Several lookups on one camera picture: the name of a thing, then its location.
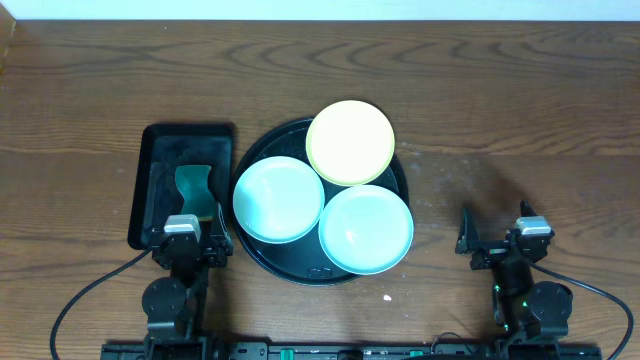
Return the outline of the green yellow sponge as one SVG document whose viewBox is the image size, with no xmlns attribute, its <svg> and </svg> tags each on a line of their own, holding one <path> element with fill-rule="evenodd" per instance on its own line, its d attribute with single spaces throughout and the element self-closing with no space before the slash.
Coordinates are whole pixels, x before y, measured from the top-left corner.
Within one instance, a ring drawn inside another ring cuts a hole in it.
<svg viewBox="0 0 640 360">
<path fill-rule="evenodd" d="M 195 215 L 199 221 L 211 221 L 217 205 L 208 180 L 209 165 L 183 165 L 176 168 L 175 183 L 183 198 L 181 215 Z"/>
</svg>

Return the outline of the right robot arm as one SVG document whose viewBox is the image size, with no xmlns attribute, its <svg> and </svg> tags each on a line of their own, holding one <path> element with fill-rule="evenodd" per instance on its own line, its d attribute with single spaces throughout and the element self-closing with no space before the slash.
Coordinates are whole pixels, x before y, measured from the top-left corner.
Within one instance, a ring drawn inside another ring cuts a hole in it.
<svg viewBox="0 0 640 360">
<path fill-rule="evenodd" d="M 555 236 L 548 221 L 528 202 L 502 240 L 482 240 L 469 209 L 463 210 L 455 252 L 470 255 L 470 268 L 493 277 L 494 318 L 506 335 L 494 345 L 498 359 L 560 357 L 558 340 L 568 334 L 573 294 L 566 286 L 536 282 L 531 269 L 547 256 Z"/>
</svg>

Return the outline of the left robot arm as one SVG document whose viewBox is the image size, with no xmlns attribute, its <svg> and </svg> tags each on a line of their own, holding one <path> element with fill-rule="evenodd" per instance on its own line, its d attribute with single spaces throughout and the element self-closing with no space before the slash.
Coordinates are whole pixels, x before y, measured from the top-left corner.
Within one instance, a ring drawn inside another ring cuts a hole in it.
<svg viewBox="0 0 640 360">
<path fill-rule="evenodd" d="M 149 238 L 152 259 L 169 272 L 144 291 L 147 336 L 142 358 L 220 360 L 227 346 L 203 328 L 209 270 L 227 265 L 231 237 L 219 203 L 200 222 L 194 214 L 171 215 Z"/>
</svg>

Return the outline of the light green plate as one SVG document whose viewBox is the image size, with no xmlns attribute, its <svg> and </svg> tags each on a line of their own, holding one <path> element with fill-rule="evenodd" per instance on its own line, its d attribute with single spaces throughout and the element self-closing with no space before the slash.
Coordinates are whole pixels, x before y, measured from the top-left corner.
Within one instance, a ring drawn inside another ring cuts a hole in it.
<svg viewBox="0 0 640 360">
<path fill-rule="evenodd" d="M 324 209 L 325 190 L 309 165 L 275 156 L 242 173 L 232 202 L 235 218 L 248 235 L 268 244 L 285 244 L 315 227 Z"/>
<path fill-rule="evenodd" d="M 396 266 L 408 253 L 414 221 L 394 192 L 358 185 L 335 195 L 319 220 L 320 246 L 338 268 L 374 275 Z"/>
</svg>

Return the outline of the yellow plate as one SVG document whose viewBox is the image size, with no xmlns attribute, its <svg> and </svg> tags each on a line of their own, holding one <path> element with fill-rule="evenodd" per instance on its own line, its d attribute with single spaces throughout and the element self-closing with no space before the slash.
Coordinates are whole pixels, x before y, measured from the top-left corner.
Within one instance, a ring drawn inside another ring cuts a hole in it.
<svg viewBox="0 0 640 360">
<path fill-rule="evenodd" d="M 305 147 L 310 165 L 323 179 L 356 186 L 373 181 L 386 170 L 394 155 L 395 135 L 378 107 L 343 100 L 314 117 Z"/>
</svg>

